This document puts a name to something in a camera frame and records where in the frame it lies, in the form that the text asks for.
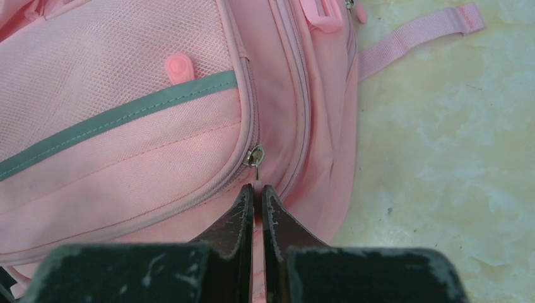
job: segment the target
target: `zipper seam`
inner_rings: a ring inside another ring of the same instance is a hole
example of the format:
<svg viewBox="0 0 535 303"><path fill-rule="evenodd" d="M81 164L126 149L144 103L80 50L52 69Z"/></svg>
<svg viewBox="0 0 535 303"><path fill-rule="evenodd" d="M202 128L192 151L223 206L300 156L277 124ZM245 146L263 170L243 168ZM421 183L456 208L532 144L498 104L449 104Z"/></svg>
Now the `zipper seam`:
<svg viewBox="0 0 535 303"><path fill-rule="evenodd" d="M301 36L297 30L297 25L295 24L295 12L293 10L293 7L289 0L277 0L277 9L279 10L279 14L281 16L281 19L283 20L283 27L285 29L285 32L287 35L293 34L293 37L295 38L295 42L297 45L297 50L293 49L292 44L290 42L290 48L292 49L291 52L293 54L295 64L297 65L297 72L299 77L299 83L301 86L301 90L303 93L303 106L305 111L305 117L303 122L303 142L301 144L301 147L298 147L300 149L299 151L299 158L297 160L297 163L295 167L293 168L293 172L291 173L290 179L288 182L284 185L284 188L280 191L280 198L285 199L287 195L290 193L291 187L294 185L295 181L297 180L297 177L303 167L303 163L305 160L305 154L306 150L308 149L309 145L309 139L310 139L310 128L308 125L310 124L310 87L309 87L309 79L307 74L307 66L304 60L304 50L302 47L301 42ZM282 9L285 9L285 13L287 15L283 15Z"/></svg>
<svg viewBox="0 0 535 303"><path fill-rule="evenodd" d="M356 39L356 32L355 32L355 22L353 21L353 14L351 14L351 10L347 9L347 15L348 15L348 25L349 25L349 37L348 37L348 66L351 66L353 61L355 60L355 56L357 54L357 39ZM351 68L348 68L348 75L346 77L349 79L351 72Z"/></svg>
<svg viewBox="0 0 535 303"><path fill-rule="evenodd" d="M256 90L255 90L255 87L254 87L254 80L253 80L253 76L252 76L252 72L250 70L250 62L247 58L245 57L242 57L240 58L240 61L241 59L243 59L245 61L245 63L242 63L242 68L244 69L245 73L244 73L244 76L246 77L245 79L245 82L247 83L247 88L248 88L248 91L250 89L250 92L251 92L251 96L249 96L249 98L252 99L252 101L250 102L251 104L251 112L252 112L252 122L253 122L253 125L252 125L252 135L251 135L251 142L249 143L248 147L247 147L247 150L251 150L253 149L253 147L257 146L260 142L260 131L259 131L259 113L258 113L258 110L257 110L257 98L256 98ZM212 196L218 194L220 191L224 190L227 186L229 186L230 184L232 184L234 181L236 181L238 179L238 177L242 174L242 172L248 168L248 166L246 166L245 164L243 164L243 159L241 159L241 165L240 167L234 172L234 174L232 174L232 176L228 179L228 181L226 181L226 183L224 183L220 188L219 190L217 190Z"/></svg>

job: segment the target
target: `gray trim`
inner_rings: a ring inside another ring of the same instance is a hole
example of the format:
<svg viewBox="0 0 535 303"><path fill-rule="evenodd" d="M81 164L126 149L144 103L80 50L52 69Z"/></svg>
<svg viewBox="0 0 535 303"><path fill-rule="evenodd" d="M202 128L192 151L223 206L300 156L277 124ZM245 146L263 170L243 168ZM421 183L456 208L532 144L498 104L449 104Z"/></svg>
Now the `gray trim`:
<svg viewBox="0 0 535 303"><path fill-rule="evenodd" d="M234 71L174 85L81 121L0 162L0 181L67 148L133 120L238 86Z"/></svg>

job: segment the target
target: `pink plastic buckle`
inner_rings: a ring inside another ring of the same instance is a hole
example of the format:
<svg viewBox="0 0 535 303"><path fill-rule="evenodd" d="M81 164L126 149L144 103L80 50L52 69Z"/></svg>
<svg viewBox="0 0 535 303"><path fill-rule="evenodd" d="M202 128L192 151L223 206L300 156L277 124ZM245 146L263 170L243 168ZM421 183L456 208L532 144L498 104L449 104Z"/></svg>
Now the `pink plastic buckle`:
<svg viewBox="0 0 535 303"><path fill-rule="evenodd" d="M165 71L174 85L195 80L193 62L185 54L174 54L165 61Z"/></svg>
<svg viewBox="0 0 535 303"><path fill-rule="evenodd" d="M320 16L318 5L323 7L325 16ZM324 33L333 33L344 26L337 0L301 0L301 7L307 20Z"/></svg>

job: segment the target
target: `pink fabric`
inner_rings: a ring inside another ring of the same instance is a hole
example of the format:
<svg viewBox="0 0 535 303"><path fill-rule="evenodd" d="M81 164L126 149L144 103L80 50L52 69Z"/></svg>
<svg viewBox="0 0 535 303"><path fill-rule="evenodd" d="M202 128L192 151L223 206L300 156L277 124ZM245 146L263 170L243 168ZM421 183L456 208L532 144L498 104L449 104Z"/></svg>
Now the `pink fabric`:
<svg viewBox="0 0 535 303"><path fill-rule="evenodd" d="M359 54L358 79L361 81L375 74L419 44L452 33L468 35L484 27L474 3L444 8L415 19Z"/></svg>
<svg viewBox="0 0 535 303"><path fill-rule="evenodd" d="M63 6L61 0L0 0L0 42Z"/></svg>
<svg viewBox="0 0 535 303"><path fill-rule="evenodd" d="M11 11L31 2L19 1L26 4ZM256 144L256 127L266 151L261 182L274 185L318 238L334 236L353 190L359 64L388 64L412 44L389 52L387 40L379 54L356 56L344 0L330 2L343 21L330 33L310 29L301 2L67 0L31 24L19 20L15 33L0 24L0 39L10 36L0 43L0 69L11 71L0 74L0 161L168 87L172 54L187 54L196 78L233 69L238 79L237 90L130 122L0 182L0 230L8 230L0 233L0 265L18 279L14 292L63 243L185 242L200 234L254 181L253 170L232 172L247 143ZM453 29L481 26L471 6L453 11ZM266 300L261 239L257 227L255 302Z"/></svg>

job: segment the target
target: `pink strap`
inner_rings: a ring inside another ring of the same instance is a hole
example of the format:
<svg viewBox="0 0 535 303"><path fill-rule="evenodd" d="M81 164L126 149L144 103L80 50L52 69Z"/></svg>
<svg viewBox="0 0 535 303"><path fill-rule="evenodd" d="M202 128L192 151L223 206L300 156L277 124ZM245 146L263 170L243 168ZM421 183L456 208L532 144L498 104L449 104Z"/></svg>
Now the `pink strap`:
<svg viewBox="0 0 535 303"><path fill-rule="evenodd" d="M467 35L484 27L481 14L474 3L444 8L415 19L358 55L358 81L403 57L418 44L452 33Z"/></svg>

